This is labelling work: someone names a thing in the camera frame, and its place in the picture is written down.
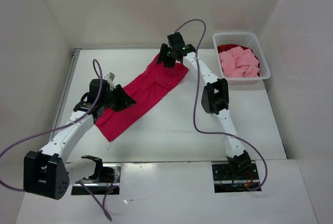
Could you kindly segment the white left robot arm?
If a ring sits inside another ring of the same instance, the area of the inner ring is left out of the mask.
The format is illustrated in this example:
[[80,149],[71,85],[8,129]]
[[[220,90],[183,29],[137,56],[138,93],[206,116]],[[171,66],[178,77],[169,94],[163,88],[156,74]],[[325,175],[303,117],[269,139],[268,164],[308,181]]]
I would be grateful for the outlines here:
[[23,190],[59,200],[71,184],[83,179],[99,181],[106,171],[101,158],[83,155],[75,162],[67,160],[105,110],[120,112],[135,104],[121,85],[111,86],[105,79],[91,80],[89,91],[75,105],[68,125],[58,129],[39,151],[29,151],[24,157]]

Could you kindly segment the magenta t shirt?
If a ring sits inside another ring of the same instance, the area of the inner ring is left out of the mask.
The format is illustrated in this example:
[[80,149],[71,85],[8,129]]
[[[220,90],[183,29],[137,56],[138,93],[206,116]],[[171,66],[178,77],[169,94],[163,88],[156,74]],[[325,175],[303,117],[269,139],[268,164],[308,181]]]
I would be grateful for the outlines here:
[[166,68],[163,64],[157,64],[157,59],[155,57],[143,73],[124,87],[124,91],[136,101],[136,104],[120,112],[109,108],[97,120],[96,126],[108,142],[114,141],[149,112],[188,73],[188,68],[183,64],[177,63],[173,68]]

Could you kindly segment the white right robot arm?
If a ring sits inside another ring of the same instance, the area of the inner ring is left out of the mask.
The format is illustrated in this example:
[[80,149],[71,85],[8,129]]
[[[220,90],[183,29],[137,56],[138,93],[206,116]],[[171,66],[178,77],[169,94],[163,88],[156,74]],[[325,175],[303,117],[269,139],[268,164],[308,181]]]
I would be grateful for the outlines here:
[[227,81],[218,78],[208,68],[198,57],[192,45],[176,48],[163,43],[157,63],[162,63],[167,68],[174,68],[177,61],[184,64],[189,71],[196,73],[197,92],[202,90],[201,106],[222,128],[222,134],[225,136],[226,158],[232,179],[243,176],[251,166],[251,158],[237,136],[231,119]]

